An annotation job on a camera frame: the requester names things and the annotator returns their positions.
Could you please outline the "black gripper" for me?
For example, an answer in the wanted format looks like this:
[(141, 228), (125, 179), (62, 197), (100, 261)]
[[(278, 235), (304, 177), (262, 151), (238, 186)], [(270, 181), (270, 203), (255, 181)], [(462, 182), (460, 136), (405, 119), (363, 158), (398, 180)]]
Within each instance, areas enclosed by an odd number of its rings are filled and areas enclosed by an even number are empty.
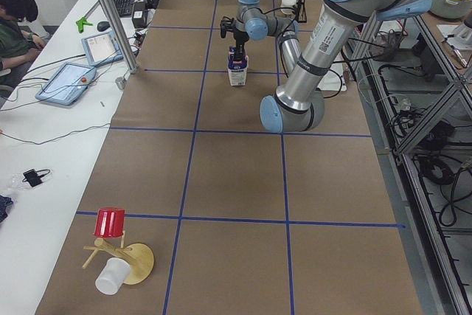
[(248, 41), (248, 34), (238, 29), (233, 30), (233, 38), (236, 43), (235, 47), (235, 60), (243, 61), (246, 58), (246, 52), (244, 45)]

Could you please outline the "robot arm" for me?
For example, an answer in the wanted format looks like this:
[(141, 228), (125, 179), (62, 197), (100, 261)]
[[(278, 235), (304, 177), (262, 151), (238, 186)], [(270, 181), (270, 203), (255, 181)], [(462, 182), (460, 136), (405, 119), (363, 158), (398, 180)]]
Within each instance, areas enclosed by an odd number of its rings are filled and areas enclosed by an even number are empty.
[(260, 120), (272, 133), (309, 131), (325, 112), (319, 83), (346, 44), (354, 28), (371, 15), (379, 21), (409, 18), (427, 12), (432, 0), (323, 0), (317, 25), (305, 48), (297, 38), (297, 25), (288, 18), (266, 15), (259, 0), (238, 0), (232, 21), (237, 40), (236, 53), (243, 52), (248, 40), (267, 36), (278, 39), (288, 72), (288, 80), (260, 104)]

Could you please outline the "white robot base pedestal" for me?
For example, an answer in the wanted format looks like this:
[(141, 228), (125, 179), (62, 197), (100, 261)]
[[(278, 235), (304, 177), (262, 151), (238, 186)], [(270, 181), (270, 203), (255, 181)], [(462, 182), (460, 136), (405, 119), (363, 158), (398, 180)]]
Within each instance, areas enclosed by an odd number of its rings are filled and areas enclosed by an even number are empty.
[(347, 90), (347, 84), (343, 76), (344, 64), (341, 60), (342, 57), (338, 54), (335, 62), (330, 67), (330, 71), (320, 81), (318, 85), (319, 89), (328, 91), (331, 94), (336, 93), (338, 90)]

